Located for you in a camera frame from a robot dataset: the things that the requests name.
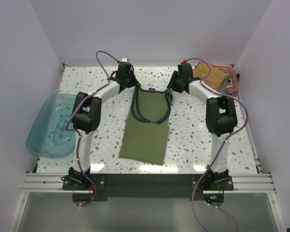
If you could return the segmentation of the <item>aluminium frame rail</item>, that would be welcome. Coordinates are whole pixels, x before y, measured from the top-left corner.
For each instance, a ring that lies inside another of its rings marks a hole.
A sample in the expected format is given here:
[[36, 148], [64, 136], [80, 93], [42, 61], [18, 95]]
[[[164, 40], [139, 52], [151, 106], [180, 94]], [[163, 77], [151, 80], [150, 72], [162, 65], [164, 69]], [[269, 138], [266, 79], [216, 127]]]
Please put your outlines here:
[[[63, 173], [28, 173], [23, 181], [22, 192], [63, 192]], [[232, 183], [236, 193], [275, 193], [270, 174], [234, 174]]]

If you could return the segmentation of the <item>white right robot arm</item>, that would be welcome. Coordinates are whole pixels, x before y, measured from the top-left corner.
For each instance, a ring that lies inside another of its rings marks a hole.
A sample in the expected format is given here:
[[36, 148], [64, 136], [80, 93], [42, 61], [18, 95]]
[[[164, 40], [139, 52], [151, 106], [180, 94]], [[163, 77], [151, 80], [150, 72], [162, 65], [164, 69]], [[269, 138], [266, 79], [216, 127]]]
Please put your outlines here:
[[192, 66], [187, 61], [183, 61], [177, 68], [167, 88], [178, 93], [186, 92], [205, 104], [205, 123], [212, 138], [210, 163], [194, 188], [216, 190], [229, 178], [227, 143], [238, 123], [234, 99], [208, 87], [204, 78], [194, 77]]

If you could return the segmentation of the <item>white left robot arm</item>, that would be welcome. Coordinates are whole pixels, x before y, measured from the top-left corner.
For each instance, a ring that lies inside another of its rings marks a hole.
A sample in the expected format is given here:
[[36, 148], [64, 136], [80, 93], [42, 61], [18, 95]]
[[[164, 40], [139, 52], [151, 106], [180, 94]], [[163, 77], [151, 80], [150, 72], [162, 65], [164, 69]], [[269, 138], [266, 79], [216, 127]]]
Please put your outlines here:
[[76, 95], [72, 115], [66, 124], [67, 131], [75, 132], [75, 164], [68, 171], [69, 179], [79, 189], [87, 189], [90, 179], [90, 151], [94, 131], [101, 121], [102, 104], [138, 81], [133, 65], [120, 61], [118, 68], [107, 79], [106, 84], [91, 93], [79, 92]]

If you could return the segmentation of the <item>striped folded tank top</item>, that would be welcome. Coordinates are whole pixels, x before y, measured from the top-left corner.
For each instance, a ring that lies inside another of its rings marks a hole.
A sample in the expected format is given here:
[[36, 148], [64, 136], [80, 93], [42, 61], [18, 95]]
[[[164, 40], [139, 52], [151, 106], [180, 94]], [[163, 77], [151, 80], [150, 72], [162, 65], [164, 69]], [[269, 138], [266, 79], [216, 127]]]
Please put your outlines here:
[[227, 93], [227, 90], [229, 88], [231, 88], [233, 86], [232, 84], [232, 80], [230, 78], [226, 78], [225, 80], [223, 80], [223, 82], [221, 83], [220, 87], [218, 88], [217, 92], [219, 93]]

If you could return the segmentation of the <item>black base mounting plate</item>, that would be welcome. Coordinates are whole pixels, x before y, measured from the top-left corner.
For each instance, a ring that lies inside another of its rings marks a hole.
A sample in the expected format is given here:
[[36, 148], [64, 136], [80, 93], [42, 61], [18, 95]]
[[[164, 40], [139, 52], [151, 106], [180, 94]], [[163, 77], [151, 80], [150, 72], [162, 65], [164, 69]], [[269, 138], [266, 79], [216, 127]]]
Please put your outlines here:
[[76, 202], [107, 201], [109, 198], [189, 198], [200, 174], [90, 174], [90, 181], [61, 177], [62, 189]]

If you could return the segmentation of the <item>olive green tank top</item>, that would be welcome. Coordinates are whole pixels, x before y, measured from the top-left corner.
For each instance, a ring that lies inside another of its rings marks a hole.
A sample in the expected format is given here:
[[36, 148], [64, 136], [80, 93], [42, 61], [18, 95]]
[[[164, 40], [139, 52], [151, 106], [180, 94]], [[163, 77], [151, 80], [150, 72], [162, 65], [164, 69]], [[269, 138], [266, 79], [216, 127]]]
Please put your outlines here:
[[118, 157], [154, 165], [164, 163], [173, 101], [170, 89], [134, 89]]

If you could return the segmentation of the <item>red patterned folded tank top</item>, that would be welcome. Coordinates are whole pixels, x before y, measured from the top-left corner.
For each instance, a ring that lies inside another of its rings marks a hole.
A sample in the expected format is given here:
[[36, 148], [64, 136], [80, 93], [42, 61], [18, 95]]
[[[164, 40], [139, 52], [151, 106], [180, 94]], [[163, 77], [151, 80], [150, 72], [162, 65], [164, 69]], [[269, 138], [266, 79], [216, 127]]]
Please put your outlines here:
[[240, 75], [238, 73], [235, 73], [233, 66], [232, 65], [219, 66], [213, 64], [211, 64], [211, 66], [227, 74], [227, 77], [223, 80], [217, 92], [238, 98], [239, 96], [238, 81]]

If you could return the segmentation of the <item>tan ribbed tank top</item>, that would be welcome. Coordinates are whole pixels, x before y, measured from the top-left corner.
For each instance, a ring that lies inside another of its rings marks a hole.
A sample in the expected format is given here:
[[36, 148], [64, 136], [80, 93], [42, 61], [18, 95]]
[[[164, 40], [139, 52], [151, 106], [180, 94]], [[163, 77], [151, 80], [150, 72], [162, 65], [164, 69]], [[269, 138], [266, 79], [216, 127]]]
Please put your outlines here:
[[228, 78], [226, 72], [220, 71], [218, 68], [210, 65], [210, 69], [204, 62], [200, 62], [195, 68], [192, 69], [193, 77], [203, 78], [203, 82], [214, 90], [218, 90], [223, 83]]

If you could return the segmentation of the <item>translucent blue plastic bin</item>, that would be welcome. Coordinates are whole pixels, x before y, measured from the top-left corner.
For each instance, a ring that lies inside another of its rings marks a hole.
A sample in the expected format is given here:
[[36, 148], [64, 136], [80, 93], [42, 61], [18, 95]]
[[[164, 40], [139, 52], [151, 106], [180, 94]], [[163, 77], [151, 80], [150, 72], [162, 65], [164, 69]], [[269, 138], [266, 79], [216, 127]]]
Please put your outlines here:
[[43, 104], [26, 141], [27, 150], [36, 156], [62, 158], [74, 151], [75, 132], [67, 131], [75, 95], [55, 94]]

